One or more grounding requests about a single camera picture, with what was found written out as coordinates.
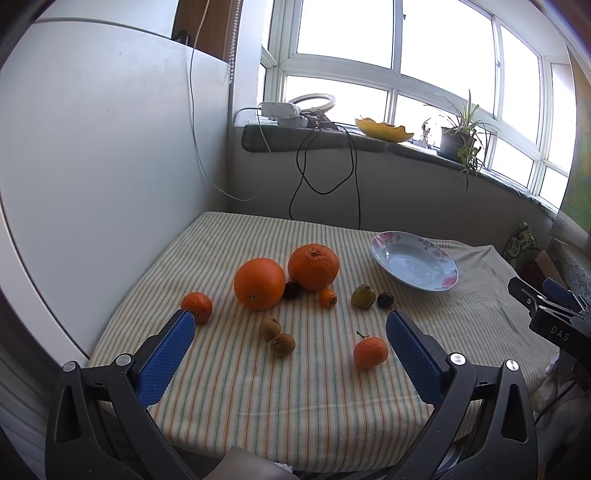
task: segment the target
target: potted plant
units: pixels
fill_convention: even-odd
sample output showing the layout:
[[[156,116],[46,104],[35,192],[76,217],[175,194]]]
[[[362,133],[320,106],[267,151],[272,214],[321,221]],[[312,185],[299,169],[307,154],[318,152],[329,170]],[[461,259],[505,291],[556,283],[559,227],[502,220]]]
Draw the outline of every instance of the potted plant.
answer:
[[[466,190],[470,181],[470,173],[478,175],[482,162],[477,155],[484,150],[484,158],[493,133],[486,128],[490,126],[482,120],[474,120],[478,104],[472,103],[472,93],[468,90],[468,103],[460,110],[448,98],[455,111],[455,118],[447,115],[451,127],[441,128],[441,147],[439,154],[449,160],[457,161],[464,166],[461,173],[466,174]]]

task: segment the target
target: window pane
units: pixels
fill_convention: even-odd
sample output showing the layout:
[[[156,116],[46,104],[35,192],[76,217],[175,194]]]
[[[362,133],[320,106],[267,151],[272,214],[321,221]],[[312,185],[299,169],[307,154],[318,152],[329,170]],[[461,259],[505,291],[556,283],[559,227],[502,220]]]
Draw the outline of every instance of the window pane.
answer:
[[[392,66],[393,0],[304,0],[298,53]]]
[[[570,170],[577,129],[577,106],[574,101],[573,73],[570,65],[552,64],[552,93],[552,136],[548,160]]]
[[[267,69],[261,63],[259,65],[258,86],[256,87],[256,104],[262,102],[263,94],[265,92],[265,77],[267,76]]]
[[[273,15],[274,0],[267,0],[265,7],[265,19],[262,27],[262,45],[269,50],[269,35],[271,34],[271,17]]]
[[[427,128],[430,128],[428,142],[439,147],[441,145],[441,127],[450,127],[451,123],[446,115],[449,113],[435,108],[431,105],[425,105],[422,102],[411,98],[398,95],[396,100],[396,114],[394,115],[394,125],[403,125],[408,133],[414,133],[414,139],[420,140],[423,129],[423,122],[427,122]]]
[[[326,112],[333,122],[354,125],[355,118],[370,117],[383,122],[386,114],[388,92],[354,83],[335,82],[309,77],[287,77],[285,100],[289,101],[306,93],[329,93],[335,96],[336,105]],[[310,100],[298,105],[303,108],[320,106],[325,100]]]
[[[505,95],[501,118],[532,142],[538,139],[540,67],[537,55],[501,26],[505,56]]]
[[[527,187],[533,164],[531,158],[515,147],[500,138],[496,140],[495,156],[492,160],[494,171]]]
[[[465,99],[470,89],[474,103],[492,112],[495,43],[491,20],[459,0],[404,0],[403,10],[401,73]]]
[[[562,197],[564,197],[564,192],[566,191],[567,182],[567,177],[551,168],[546,168],[540,196],[543,199],[548,200],[556,208],[560,208]]]

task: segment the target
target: orange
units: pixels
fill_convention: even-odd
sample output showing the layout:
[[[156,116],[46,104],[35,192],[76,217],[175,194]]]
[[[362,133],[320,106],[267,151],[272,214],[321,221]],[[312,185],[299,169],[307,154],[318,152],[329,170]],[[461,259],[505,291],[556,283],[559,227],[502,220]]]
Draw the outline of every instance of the orange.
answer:
[[[205,323],[212,315],[213,304],[207,295],[199,291],[187,293],[181,300],[181,308],[193,314],[195,323]]]
[[[337,297],[334,290],[329,288],[325,288],[324,290],[320,290],[320,295],[318,297],[320,300],[320,305],[322,305],[325,309],[331,309],[336,305]]]
[[[285,290],[285,274],[270,258],[253,258],[241,266],[234,276],[234,293],[245,307],[266,310],[281,300]]]
[[[355,345],[353,358],[355,366],[367,370],[377,367],[388,358],[388,346],[381,338],[366,337],[357,332],[363,340]]]
[[[303,245],[295,249],[287,264],[293,281],[310,291],[328,287],[339,272],[339,257],[320,244]]]

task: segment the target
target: black cable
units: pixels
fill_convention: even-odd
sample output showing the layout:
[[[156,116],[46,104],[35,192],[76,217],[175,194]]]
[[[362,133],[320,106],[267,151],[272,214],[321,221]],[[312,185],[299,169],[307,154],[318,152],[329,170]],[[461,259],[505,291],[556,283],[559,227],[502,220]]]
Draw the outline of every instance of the black cable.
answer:
[[[304,139],[301,141],[296,153],[295,153],[295,165],[298,169],[298,171],[301,174],[301,179],[300,179],[300,183],[298,184],[297,188],[295,189],[295,192],[293,194],[293,196],[291,197],[291,202],[290,202],[290,206],[289,206],[289,216],[290,219],[294,220],[293,215],[291,214],[291,208],[293,206],[294,200],[296,199],[297,193],[299,192],[302,183],[305,181],[306,184],[308,185],[308,187],[310,187],[312,189],[313,192],[317,193],[318,195],[328,195],[330,193],[333,193],[337,188],[339,188],[343,183],[345,183],[347,180],[349,180],[353,175],[355,175],[355,187],[357,190],[357,207],[358,207],[358,225],[357,225],[357,230],[361,229],[361,197],[359,194],[359,181],[358,181],[358,177],[357,177],[357,163],[358,163],[358,152],[357,152],[357,147],[355,145],[355,142],[353,141],[353,139],[350,136],[350,133],[347,132],[346,129],[344,129],[345,134],[347,135],[347,142],[349,144],[349,152],[351,155],[351,171],[349,172],[349,174],[340,182],[338,182],[338,184],[333,187],[332,189],[328,190],[327,192],[321,192],[318,189],[314,188],[311,183],[308,181],[308,178],[306,177],[306,166],[307,166],[307,162],[308,162],[308,149],[310,148],[310,146],[312,145],[312,143],[314,142],[314,140],[317,138],[317,135],[315,135],[310,142],[304,147],[304,166],[303,168],[300,167],[300,151],[302,149],[302,146],[304,145],[305,141],[310,137],[310,135],[312,133],[314,133],[316,131],[316,128],[313,128],[310,133],[308,135],[306,135],[304,137]]]
[[[552,400],[550,403],[548,403],[540,412],[540,414],[538,415],[538,418],[536,418],[534,424],[537,425],[538,422],[540,421],[540,418],[542,418],[542,416],[544,415],[544,413],[546,413],[549,409],[552,408],[552,406],[556,405],[556,403],[562,398],[564,397],[568,392],[570,392],[573,387],[577,384],[576,380],[573,380],[573,382],[564,389],[564,391],[558,395],[558,397],[556,397],[554,400]]]

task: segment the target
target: window frame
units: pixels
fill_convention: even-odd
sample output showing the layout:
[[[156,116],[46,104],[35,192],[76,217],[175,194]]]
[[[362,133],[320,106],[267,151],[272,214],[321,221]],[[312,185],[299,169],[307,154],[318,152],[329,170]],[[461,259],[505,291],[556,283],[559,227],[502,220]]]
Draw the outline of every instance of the window frame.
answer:
[[[385,90],[388,94],[386,105],[386,121],[392,123],[396,111],[398,94],[420,102],[427,103],[444,111],[450,110],[447,97],[454,106],[461,108],[466,103],[452,92],[448,92],[422,80],[402,75],[402,28],[403,28],[403,0],[392,0],[393,10],[393,39],[392,39],[392,68],[381,67],[357,60],[340,59],[315,54],[297,52],[297,42],[300,28],[301,12],[304,0],[274,0],[269,34],[269,49],[261,45],[261,63],[267,68],[265,78],[264,100],[287,101],[284,99],[284,85],[287,76],[316,77],[338,82],[356,83],[367,87]],[[470,0],[459,0],[478,13],[491,20],[493,41],[495,48],[495,103],[493,112],[479,108],[475,118],[491,125],[489,128],[504,141],[521,151],[533,160],[532,172],[525,189],[547,207],[557,210],[546,200],[539,197],[545,168],[566,176],[569,172],[548,161],[550,151],[550,137],[552,127],[552,63],[570,65],[568,58],[542,56],[515,29],[497,15]],[[540,71],[540,117],[538,120],[538,135],[536,142],[532,142],[525,135],[502,119],[504,102],[504,51],[501,26],[516,36],[538,58]],[[494,172],[492,161],[496,149],[496,137],[492,137],[488,155],[483,169],[492,176],[502,177],[511,182],[517,189],[524,190],[524,186]]]

